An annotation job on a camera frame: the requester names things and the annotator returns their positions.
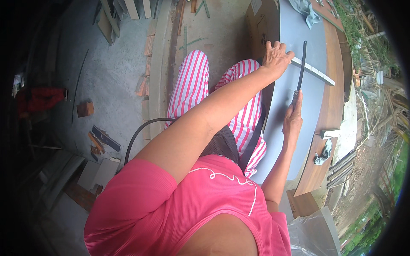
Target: hand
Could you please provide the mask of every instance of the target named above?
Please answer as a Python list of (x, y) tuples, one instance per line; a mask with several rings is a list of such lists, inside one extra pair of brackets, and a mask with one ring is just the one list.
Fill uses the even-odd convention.
[(290, 104), (286, 110), (285, 120), (283, 120), (283, 147), (295, 150), (301, 131), (303, 119), (301, 116), (303, 93), (299, 90), (298, 99), (295, 106)]
[(263, 57), (262, 67), (270, 74), (271, 83), (285, 72), (290, 60), (295, 57), (293, 51), (285, 53), (286, 44), (279, 43), (278, 41), (273, 43), (273, 47), (270, 41), (266, 42), (266, 53)]

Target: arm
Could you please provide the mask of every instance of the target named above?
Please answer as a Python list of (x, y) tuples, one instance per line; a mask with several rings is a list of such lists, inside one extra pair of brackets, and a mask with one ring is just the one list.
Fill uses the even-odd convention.
[(303, 123), (301, 117), (302, 100), (303, 93), (300, 90), (295, 106), (291, 104), (286, 110), (285, 120), (283, 121), (282, 151), (261, 186), (269, 212), (278, 211), (283, 189), (285, 188), (290, 162), (292, 161), (293, 152), (296, 149), (296, 142)]
[(266, 43), (263, 65), (206, 97), (148, 143), (135, 158), (166, 170), (179, 184), (211, 138), (226, 125), (256, 93), (278, 79), (293, 58), (286, 45)]

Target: red cloth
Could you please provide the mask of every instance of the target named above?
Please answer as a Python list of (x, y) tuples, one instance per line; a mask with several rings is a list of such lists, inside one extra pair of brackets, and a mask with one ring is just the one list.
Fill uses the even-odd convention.
[(64, 88), (39, 87), (31, 89), (31, 98), (27, 100), (26, 91), (16, 95), (18, 114), (23, 112), (38, 112), (51, 109), (64, 99)]
[(172, 256), (220, 213), (248, 226), (259, 255), (291, 255), (286, 215), (269, 213), (261, 188), (217, 155), (200, 157), (179, 185), (160, 167), (131, 160), (95, 201), (84, 241), (91, 255)]

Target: black blade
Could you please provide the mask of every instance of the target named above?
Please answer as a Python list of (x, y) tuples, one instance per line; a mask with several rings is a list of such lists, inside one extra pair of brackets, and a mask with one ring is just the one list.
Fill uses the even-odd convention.
[(296, 91), (299, 91), (301, 89), (301, 86), (302, 86), (303, 72), (305, 71), (305, 61), (306, 61), (306, 40), (303, 42), (303, 56), (302, 56), (301, 74), (299, 75), (298, 88), (296, 89)]

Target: black mesh fabric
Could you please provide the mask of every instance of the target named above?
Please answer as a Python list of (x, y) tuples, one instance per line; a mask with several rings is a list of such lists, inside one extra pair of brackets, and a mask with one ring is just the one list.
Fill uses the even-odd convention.
[(239, 153), (236, 147), (235, 137), (227, 125), (214, 135), (202, 151), (201, 156), (207, 155), (223, 155), (233, 160), (236, 164), (239, 164)]

